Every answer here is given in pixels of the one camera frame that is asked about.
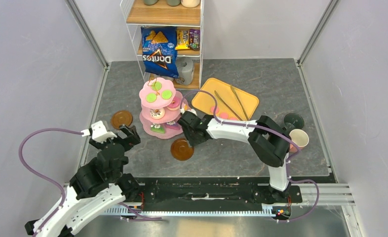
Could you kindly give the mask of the purple cake slice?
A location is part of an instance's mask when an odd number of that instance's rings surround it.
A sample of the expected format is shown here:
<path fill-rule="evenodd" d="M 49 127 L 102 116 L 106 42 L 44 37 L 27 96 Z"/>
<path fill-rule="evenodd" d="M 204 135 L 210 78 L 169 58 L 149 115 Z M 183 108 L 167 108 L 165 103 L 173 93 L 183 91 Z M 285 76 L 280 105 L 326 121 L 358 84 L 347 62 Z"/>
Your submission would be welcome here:
<path fill-rule="evenodd" d="M 172 130 L 179 130 L 181 127 L 176 121 L 170 121 L 164 124 L 164 127 Z"/>

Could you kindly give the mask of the green cake slice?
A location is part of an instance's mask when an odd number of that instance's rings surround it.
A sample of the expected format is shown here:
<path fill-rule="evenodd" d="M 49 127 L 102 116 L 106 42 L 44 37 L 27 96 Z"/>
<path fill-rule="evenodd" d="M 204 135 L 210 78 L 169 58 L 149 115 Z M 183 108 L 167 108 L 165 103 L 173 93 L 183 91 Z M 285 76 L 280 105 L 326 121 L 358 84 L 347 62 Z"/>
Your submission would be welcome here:
<path fill-rule="evenodd" d="M 161 124 L 151 124 L 151 131 L 159 134 L 165 134 L 165 129 Z"/>

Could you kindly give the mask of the pink frosted donut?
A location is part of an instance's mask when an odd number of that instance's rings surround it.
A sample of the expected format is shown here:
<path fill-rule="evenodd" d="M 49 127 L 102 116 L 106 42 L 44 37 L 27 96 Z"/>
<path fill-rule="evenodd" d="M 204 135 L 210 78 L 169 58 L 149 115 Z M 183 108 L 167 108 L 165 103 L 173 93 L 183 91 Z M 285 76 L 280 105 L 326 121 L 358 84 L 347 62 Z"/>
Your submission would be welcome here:
<path fill-rule="evenodd" d="M 171 103 L 167 106 L 167 109 L 170 111 L 178 110 L 180 107 L 181 99 L 175 96 Z"/>

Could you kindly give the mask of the chocolate white donut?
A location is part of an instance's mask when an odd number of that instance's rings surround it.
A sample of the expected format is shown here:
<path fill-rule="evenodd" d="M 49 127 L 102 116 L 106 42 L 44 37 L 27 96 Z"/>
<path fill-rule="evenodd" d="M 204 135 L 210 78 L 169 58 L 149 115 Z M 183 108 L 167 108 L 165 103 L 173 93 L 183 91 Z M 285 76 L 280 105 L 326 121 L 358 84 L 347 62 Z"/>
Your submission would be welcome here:
<path fill-rule="evenodd" d="M 152 119 L 158 120 L 161 119 L 165 116 L 166 111 L 164 108 L 159 108 L 159 109 L 150 109 L 150 117 Z"/>

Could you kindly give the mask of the green sandwich cookie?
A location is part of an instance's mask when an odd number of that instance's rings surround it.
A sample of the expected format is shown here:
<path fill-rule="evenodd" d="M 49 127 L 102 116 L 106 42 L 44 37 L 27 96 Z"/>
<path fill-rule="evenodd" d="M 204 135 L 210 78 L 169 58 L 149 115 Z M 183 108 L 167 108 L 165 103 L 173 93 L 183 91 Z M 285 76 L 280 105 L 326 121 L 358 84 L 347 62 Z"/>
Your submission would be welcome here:
<path fill-rule="evenodd" d="M 157 95 L 155 93 L 149 93 L 146 95 L 146 101 L 148 103 L 153 103 L 157 100 Z"/>
<path fill-rule="evenodd" d="M 161 90 L 162 88 L 162 83 L 160 81 L 154 81 L 152 84 L 151 84 L 151 89 L 153 91 L 159 91 Z"/>
<path fill-rule="evenodd" d="M 171 90 L 164 90 L 162 93 L 161 93 L 161 97 L 162 99 L 164 100 L 169 100 L 171 99 L 173 96 L 173 92 Z"/>

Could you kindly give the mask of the metal serving tongs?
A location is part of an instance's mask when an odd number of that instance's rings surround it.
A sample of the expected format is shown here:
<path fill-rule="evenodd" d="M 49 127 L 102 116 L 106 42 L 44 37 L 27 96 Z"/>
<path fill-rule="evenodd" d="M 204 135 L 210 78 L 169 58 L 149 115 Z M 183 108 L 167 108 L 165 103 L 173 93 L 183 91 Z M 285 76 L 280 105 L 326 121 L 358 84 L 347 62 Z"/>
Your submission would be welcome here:
<path fill-rule="evenodd" d="M 217 99 L 239 120 L 249 120 L 246 108 L 240 101 L 240 97 L 234 93 L 230 86 L 219 87 L 214 90 Z"/>

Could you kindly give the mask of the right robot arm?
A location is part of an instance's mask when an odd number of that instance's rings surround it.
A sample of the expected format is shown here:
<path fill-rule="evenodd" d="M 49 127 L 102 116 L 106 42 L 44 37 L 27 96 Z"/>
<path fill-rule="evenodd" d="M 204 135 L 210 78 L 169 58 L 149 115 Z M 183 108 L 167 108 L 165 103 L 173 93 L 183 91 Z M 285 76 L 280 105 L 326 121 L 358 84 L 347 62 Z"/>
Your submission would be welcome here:
<path fill-rule="evenodd" d="M 192 110 L 182 113 L 177 123 L 192 147 L 211 139 L 228 139 L 249 144 L 259 160 L 269 168 L 270 196 L 276 202 L 289 197 L 291 186 L 286 162 L 291 146 L 296 146 L 287 130 L 268 116 L 258 120 L 234 121 L 204 115 Z"/>

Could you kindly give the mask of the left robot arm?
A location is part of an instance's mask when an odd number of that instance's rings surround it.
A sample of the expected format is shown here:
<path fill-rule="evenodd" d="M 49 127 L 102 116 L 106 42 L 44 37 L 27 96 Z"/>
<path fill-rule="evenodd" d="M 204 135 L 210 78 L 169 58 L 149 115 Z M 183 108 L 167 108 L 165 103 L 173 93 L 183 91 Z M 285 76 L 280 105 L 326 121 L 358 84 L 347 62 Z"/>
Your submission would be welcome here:
<path fill-rule="evenodd" d="M 22 164 L 36 176 L 54 184 L 61 192 L 60 199 L 43 217 L 25 224 L 28 235 L 73 237 L 108 208 L 123 201 L 135 201 L 139 197 L 140 185 L 123 168 L 129 162 L 125 152 L 140 144 L 141 139 L 135 126 L 123 124 L 119 129 L 126 135 L 125 138 L 110 131 L 105 122 L 98 121 L 82 131 L 41 129 L 21 142 L 18 154 Z M 25 143 L 33 136 L 48 131 L 88 136 L 90 145 L 99 151 L 95 158 L 77 170 L 66 187 L 31 168 L 23 157 Z"/>

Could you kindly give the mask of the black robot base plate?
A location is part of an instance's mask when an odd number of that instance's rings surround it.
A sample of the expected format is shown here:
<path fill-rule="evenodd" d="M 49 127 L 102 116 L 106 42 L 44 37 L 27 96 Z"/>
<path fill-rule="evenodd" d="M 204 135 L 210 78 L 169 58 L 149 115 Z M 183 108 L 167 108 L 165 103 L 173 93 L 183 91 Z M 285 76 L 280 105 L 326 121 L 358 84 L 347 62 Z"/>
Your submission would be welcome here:
<path fill-rule="evenodd" d="M 262 204 L 302 203 L 299 186 L 286 195 L 272 192 L 268 177 L 153 177 L 136 178 L 139 190 L 127 205 L 144 211 L 247 211 Z"/>

